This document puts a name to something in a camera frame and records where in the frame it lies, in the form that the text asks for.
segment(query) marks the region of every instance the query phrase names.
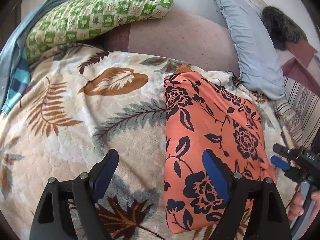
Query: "orange floral pillow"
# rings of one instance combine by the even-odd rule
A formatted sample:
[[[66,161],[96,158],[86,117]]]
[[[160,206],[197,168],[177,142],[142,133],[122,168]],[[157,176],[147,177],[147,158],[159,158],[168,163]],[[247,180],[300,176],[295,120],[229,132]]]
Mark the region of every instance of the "orange floral pillow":
[[[230,200],[215,160],[247,179],[276,181],[265,153],[256,106],[198,72],[165,78],[167,151],[164,204],[169,229],[181,233],[217,223]]]

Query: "blanket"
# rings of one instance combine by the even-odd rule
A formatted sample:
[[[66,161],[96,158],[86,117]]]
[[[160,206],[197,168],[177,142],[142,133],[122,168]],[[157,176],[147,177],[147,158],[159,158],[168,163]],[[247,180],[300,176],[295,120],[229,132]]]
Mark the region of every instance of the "blanket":
[[[111,148],[119,152],[119,165],[96,207],[114,239],[209,238],[214,226],[171,233],[163,204],[164,78],[186,65],[256,104],[268,157],[274,143],[283,144],[269,102],[230,72],[206,72],[170,58],[109,53],[78,43],[54,47],[31,66],[31,82],[20,102],[8,116],[0,116],[0,209],[21,240],[28,239],[48,178],[74,179]],[[280,174],[286,205],[294,185],[283,181]],[[78,237],[86,239],[72,200],[69,205]],[[249,217],[246,210],[236,239],[244,235]]]

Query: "human hand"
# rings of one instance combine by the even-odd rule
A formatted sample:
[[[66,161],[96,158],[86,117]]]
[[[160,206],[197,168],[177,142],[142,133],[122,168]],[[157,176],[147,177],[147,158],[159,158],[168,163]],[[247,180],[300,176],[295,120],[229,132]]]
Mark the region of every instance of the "human hand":
[[[307,231],[315,217],[317,216],[319,210],[320,210],[320,190],[315,191],[311,194],[311,199],[315,201],[315,206],[312,210],[312,213],[306,223],[306,226],[304,230],[301,232],[301,237],[304,235],[304,233]],[[293,198],[292,204],[290,205],[289,212],[288,212],[288,219],[289,220],[295,220],[298,216],[301,216],[304,213],[303,210],[303,197],[299,192],[297,192]]]

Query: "gray fur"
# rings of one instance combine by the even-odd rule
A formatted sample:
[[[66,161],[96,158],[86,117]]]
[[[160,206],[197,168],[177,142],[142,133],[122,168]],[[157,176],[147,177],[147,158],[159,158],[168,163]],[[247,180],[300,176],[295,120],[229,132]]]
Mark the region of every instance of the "gray fur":
[[[276,49],[287,50],[287,41],[297,44],[301,39],[307,40],[303,30],[278,8],[265,7],[261,13],[261,20]]]

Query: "striped fabric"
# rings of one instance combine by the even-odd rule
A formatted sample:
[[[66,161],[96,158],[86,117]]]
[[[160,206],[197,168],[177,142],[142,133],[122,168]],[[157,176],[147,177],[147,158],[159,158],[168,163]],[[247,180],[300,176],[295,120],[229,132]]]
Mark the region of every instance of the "striped fabric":
[[[319,97],[291,78],[285,78],[286,98],[276,110],[298,146],[309,148],[320,127]]]
[[[8,90],[7,99],[1,109],[5,115],[8,115],[14,105],[21,99],[25,89],[29,85],[29,82],[29,64],[24,48],[21,60],[14,72],[12,83]]]

